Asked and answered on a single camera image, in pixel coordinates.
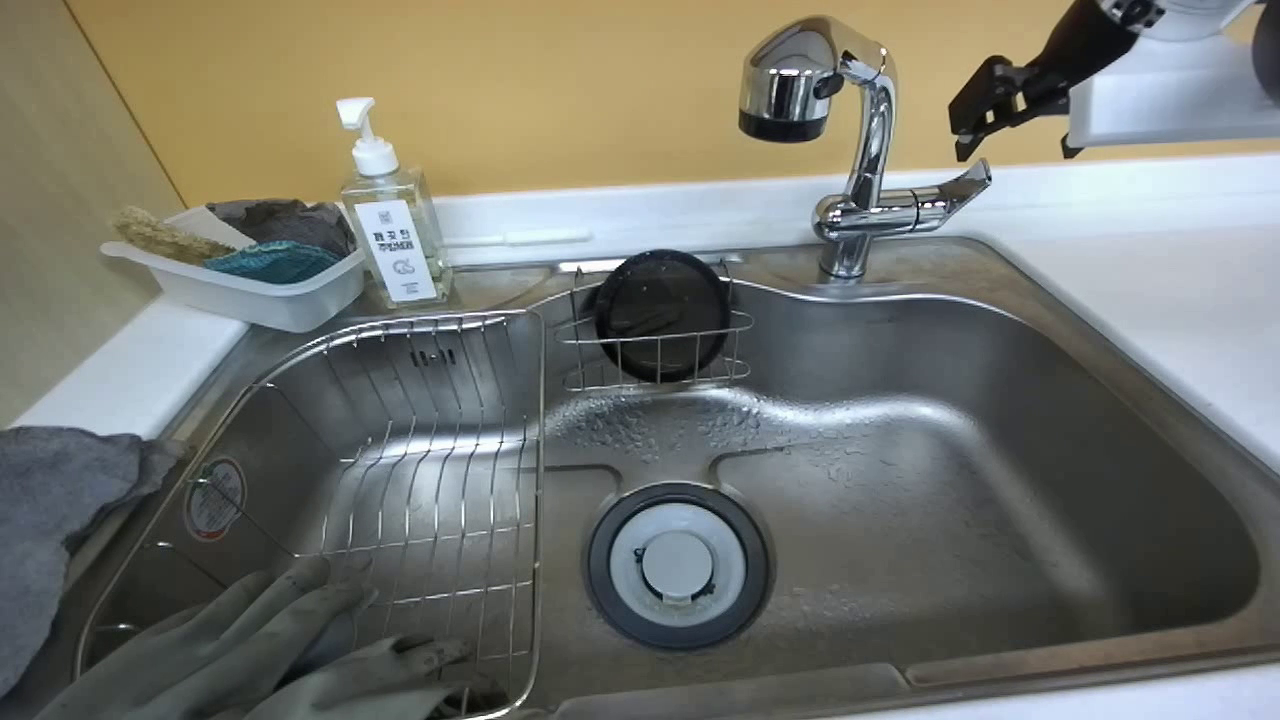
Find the gray rubber glove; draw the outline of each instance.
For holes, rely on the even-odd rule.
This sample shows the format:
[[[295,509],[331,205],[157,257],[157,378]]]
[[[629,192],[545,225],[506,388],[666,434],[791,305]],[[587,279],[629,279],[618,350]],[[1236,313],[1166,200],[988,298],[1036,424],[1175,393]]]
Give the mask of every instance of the gray rubber glove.
[[[463,659],[461,645],[380,639],[283,685],[277,694],[257,705],[249,720],[457,715],[461,693],[473,686],[461,676],[445,676],[457,659]]]
[[[212,602],[128,639],[65,686],[39,720],[249,713],[335,614],[366,596],[322,581],[322,561],[292,562],[277,581],[245,577]]]

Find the gray towel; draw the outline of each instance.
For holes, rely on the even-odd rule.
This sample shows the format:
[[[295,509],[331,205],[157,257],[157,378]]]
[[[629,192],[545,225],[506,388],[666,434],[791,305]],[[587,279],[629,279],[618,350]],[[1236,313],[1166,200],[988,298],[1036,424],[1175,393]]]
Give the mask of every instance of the gray towel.
[[[67,552],[103,509],[160,489],[171,451],[77,427],[0,433],[0,694],[39,650]]]

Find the stainless steel sink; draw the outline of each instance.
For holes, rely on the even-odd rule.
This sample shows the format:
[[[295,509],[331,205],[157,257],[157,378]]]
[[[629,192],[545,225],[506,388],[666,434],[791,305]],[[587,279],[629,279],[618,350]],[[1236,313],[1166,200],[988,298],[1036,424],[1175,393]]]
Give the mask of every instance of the stainless steel sink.
[[[735,264],[689,384],[615,370],[587,284],[311,341],[77,587],[81,669],[311,552],[380,587],[318,650],[461,636],[501,686],[467,713],[854,713],[1275,650],[1260,460],[978,238],[876,242],[859,287],[810,268]],[[724,495],[765,543],[759,607],[714,645],[598,611],[591,530],[650,489]]]

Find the faucet spout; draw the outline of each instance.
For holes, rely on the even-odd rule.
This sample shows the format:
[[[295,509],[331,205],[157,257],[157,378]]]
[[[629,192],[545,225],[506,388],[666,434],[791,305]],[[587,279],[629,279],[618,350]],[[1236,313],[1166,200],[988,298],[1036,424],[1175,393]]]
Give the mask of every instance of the faucet spout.
[[[826,18],[806,15],[771,33],[745,63],[741,126],[755,141],[817,141],[832,116],[832,94],[851,85],[865,101],[859,149],[848,187],[823,197],[810,233],[836,242],[823,259],[832,279],[865,273],[868,238],[882,233],[928,233],[960,212],[991,184],[988,164],[933,187],[882,187],[895,70],[882,44]]]

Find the dish soap bottle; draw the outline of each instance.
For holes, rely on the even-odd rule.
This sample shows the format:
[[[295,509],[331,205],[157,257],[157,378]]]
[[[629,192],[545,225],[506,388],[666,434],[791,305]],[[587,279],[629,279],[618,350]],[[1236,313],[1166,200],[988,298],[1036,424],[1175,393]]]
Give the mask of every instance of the dish soap bottle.
[[[335,101],[335,116],[355,130],[355,174],[339,205],[359,236],[375,294],[389,306],[437,305],[452,294],[452,268],[437,208],[421,174],[400,171],[394,149],[370,130],[370,94]]]

